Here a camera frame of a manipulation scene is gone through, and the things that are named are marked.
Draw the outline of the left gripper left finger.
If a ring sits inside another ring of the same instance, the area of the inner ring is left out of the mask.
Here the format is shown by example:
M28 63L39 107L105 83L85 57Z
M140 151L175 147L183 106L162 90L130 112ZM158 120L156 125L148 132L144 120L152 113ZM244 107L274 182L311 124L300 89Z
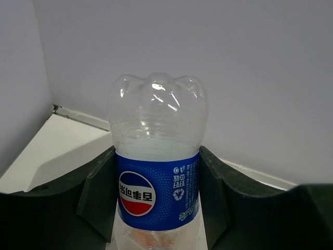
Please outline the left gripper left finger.
M1 249L105 249L115 210L111 147L29 192L1 194Z

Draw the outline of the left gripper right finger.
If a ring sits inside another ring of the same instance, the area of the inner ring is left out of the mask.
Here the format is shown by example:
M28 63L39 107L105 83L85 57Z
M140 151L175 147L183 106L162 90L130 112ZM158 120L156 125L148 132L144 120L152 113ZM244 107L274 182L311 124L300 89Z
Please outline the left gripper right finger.
M287 191L260 183L200 148L208 249L332 249L332 185Z

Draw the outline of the blue label water bottle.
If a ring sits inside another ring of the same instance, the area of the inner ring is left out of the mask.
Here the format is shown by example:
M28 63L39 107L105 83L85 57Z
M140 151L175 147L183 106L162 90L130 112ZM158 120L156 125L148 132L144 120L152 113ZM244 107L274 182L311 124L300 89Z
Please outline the blue label water bottle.
M208 97L193 76L120 76L108 121L116 152L118 249L199 249L199 149Z

